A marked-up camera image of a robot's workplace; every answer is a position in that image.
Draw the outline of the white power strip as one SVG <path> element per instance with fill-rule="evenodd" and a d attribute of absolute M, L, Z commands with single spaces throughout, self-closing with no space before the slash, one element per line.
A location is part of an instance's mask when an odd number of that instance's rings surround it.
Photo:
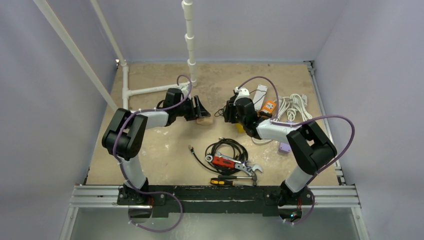
<path fill-rule="evenodd" d="M 262 109 L 267 91 L 268 91 L 268 87 L 262 84 L 259 84 L 256 90 L 253 91 L 254 96 L 253 96 L 252 102 L 254 104 L 254 109 L 257 112 L 259 112 Z"/>

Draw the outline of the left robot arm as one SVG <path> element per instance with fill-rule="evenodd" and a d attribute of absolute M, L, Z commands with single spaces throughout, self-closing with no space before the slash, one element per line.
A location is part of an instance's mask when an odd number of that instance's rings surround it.
<path fill-rule="evenodd" d="M 138 205 L 146 203 L 150 194 L 148 178 L 138 159 L 145 131 L 168 127 L 178 117 L 186 121 L 200 121 L 211 117 L 211 114 L 197 95 L 191 96 L 188 89 L 173 87 L 167 90 L 156 108 L 135 112 L 118 108 L 101 139 L 102 146 L 118 161 L 124 177 L 124 190 Z"/>

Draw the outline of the wooden cube adapter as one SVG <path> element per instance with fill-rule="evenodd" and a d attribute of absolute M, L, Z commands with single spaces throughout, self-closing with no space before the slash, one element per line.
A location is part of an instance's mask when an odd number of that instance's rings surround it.
<path fill-rule="evenodd" d="M 210 126 L 214 123 L 214 118 L 211 116 L 201 117 L 196 120 L 196 123 L 201 126 Z"/>

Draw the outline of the orange power strip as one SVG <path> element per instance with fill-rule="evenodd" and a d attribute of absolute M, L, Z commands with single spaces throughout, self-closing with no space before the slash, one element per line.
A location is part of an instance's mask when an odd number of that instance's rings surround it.
<path fill-rule="evenodd" d="M 260 109 L 260 113 L 264 113 L 267 115 L 270 115 L 271 117 L 273 116 L 273 112 L 277 107 L 277 103 L 275 101 L 272 100 L 268 100 Z"/>

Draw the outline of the purple power strip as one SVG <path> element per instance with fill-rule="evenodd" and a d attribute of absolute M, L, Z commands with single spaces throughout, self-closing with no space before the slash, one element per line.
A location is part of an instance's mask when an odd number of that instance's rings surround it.
<path fill-rule="evenodd" d="M 288 143 L 280 142 L 278 146 L 278 151 L 280 153 L 288 154 L 291 152 L 291 146 Z"/>

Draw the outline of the yellow cube socket adapter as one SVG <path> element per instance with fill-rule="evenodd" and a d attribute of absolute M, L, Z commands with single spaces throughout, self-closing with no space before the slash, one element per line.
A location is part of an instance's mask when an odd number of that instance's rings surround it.
<path fill-rule="evenodd" d="M 244 127 L 240 123 L 236 123 L 235 127 L 239 133 L 245 133 Z"/>

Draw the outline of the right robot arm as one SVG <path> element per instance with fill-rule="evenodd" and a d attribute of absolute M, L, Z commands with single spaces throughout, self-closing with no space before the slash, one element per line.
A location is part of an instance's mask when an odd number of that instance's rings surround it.
<path fill-rule="evenodd" d="M 288 204 L 300 198 L 301 191 L 318 171 L 333 160 L 337 150 L 314 121 L 290 124 L 261 117 L 249 97 L 233 96 L 224 107 L 226 123 L 241 124 L 245 133 L 257 140 L 272 140 L 290 146 L 297 166 L 282 182 L 280 196 Z"/>

